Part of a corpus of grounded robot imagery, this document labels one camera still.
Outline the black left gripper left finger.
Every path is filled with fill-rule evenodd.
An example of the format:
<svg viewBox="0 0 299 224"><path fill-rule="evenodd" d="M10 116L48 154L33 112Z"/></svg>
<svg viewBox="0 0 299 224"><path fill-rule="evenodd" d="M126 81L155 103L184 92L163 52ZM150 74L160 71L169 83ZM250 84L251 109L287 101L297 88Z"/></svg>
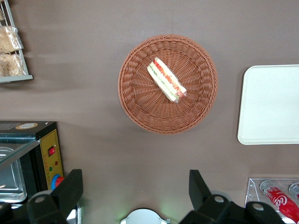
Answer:
<svg viewBox="0 0 299 224"><path fill-rule="evenodd" d="M10 203L0 204L2 224L66 224L83 195L81 169L72 170L51 192L41 191L21 207L12 209Z"/></svg>

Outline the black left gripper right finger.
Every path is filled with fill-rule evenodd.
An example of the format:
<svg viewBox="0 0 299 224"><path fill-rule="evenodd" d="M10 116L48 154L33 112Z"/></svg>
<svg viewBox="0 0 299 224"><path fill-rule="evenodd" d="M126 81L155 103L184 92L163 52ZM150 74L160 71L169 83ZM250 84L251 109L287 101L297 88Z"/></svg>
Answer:
<svg viewBox="0 0 299 224"><path fill-rule="evenodd" d="M181 224L283 224L279 214L262 202L240 207L220 194L212 194L198 170L189 172L189 197L193 205Z"/></svg>

